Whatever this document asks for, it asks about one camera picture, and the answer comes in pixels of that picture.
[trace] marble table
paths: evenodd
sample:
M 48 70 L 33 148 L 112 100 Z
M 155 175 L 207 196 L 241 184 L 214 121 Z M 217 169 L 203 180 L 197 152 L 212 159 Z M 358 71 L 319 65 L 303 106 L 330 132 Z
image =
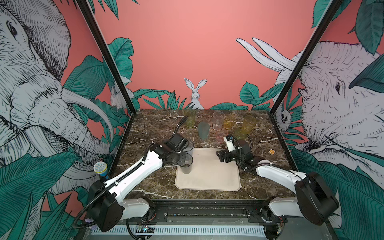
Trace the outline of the marble table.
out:
M 215 140 L 214 130 L 211 128 L 206 140 L 199 138 L 197 124 L 201 121 L 211 122 L 214 110 L 198 110 L 196 124 L 193 128 L 183 125 L 179 129 L 184 137 L 191 139 L 195 147 L 225 148 L 225 144 L 219 144 Z M 253 153 L 271 162 L 291 169 L 285 153 L 270 117 L 266 111 L 234 111 L 236 124 L 229 130 L 240 127 L 243 116 L 250 114 L 258 119 L 253 131 L 249 134 L 253 141 Z M 124 150 L 117 162 L 114 175 L 120 174 L 138 159 L 152 141 L 157 142 L 169 138 L 178 122 L 183 117 L 183 110 L 166 109 L 140 109 L 133 121 Z M 215 190 L 185 190 L 175 186 L 176 166 L 164 166 L 153 172 L 137 185 L 126 198 L 136 198 L 145 194 L 152 199 L 258 199 L 263 200 L 271 196 L 292 197 L 294 194 L 285 187 L 272 180 L 255 176 L 239 170 L 241 188 L 239 191 L 215 191 Z

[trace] gray surface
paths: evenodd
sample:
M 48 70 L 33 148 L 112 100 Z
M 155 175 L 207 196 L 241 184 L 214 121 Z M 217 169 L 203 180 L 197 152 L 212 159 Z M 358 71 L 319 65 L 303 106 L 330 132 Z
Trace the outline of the gray surface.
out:
M 256 223 L 248 223 L 246 218 L 168 218 L 170 225 L 257 225 Z M 84 240 L 130 240 L 127 235 L 104 235 L 95 236 L 91 235 Z M 244 236 L 152 236 L 151 240 L 265 240 L 261 237 L 244 237 Z M 285 224 L 284 229 L 278 240 L 332 240 L 331 234 L 325 224 L 317 226 L 311 224 L 304 218 L 288 218 L 288 223 Z

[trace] elephant tusk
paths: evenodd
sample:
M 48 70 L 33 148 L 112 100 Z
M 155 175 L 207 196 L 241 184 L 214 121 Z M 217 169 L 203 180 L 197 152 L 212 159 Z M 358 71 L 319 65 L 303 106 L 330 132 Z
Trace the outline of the elephant tusk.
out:
M 44 157 L 49 157 L 57 154 L 57 152 L 53 149 L 51 144 L 48 142 L 40 126 L 27 128 L 24 130 L 24 133 L 29 139 L 29 142 Z
M 89 110 L 94 111 L 97 113 L 100 117 L 103 118 L 103 120 L 107 123 L 109 132 L 111 133 L 111 141 L 113 139 L 113 127 L 111 124 L 111 121 L 109 120 L 107 114 L 101 108 L 99 108 L 96 104 L 91 102 L 90 100 L 86 99 L 85 97 L 82 97 L 66 88 L 63 88 L 62 94 L 61 94 L 62 99 L 66 103 L 71 103 L 71 104 L 78 104 L 82 107 L 88 108 Z

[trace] white robotic arm segment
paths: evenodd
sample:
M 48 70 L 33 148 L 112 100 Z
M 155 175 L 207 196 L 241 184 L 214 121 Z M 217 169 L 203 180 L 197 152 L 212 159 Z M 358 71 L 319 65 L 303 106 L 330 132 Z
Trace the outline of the white robotic arm segment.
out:
M 111 184 L 115 184 L 116 180 L 122 177 L 124 174 L 132 170 L 135 166 L 137 166 L 140 162 L 142 162 L 142 158 L 137 161 L 135 164 L 133 164 L 130 168 L 122 172 L 121 174 L 117 175 L 116 177 L 109 179 L 105 182 L 106 187 L 108 187 Z M 120 204 L 125 196 L 141 181 L 144 180 L 149 174 L 153 173 L 154 171 L 160 169 L 163 165 L 162 159 L 159 158 L 159 155 L 157 155 L 155 152 L 148 152 L 146 160 L 143 162 L 143 165 L 141 165 L 136 171 L 131 173 L 129 176 L 124 178 L 121 182 L 118 183 L 117 186 L 111 188 L 109 190 L 110 193 L 116 193 L 115 199 Z
M 288 188 L 296 194 L 295 184 L 306 177 L 303 172 L 285 171 L 273 166 L 260 166 L 256 168 L 256 173 L 260 177 L 271 179 L 274 182 Z

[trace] microphone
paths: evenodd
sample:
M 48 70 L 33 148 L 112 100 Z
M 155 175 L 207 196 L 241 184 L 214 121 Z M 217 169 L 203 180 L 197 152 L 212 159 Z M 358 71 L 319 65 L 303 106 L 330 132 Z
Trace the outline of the microphone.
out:
M 93 165 L 93 170 L 95 173 L 99 174 L 101 177 L 105 177 L 106 179 L 109 179 L 108 172 L 107 172 L 107 164 L 105 162 L 97 162 L 95 165 Z

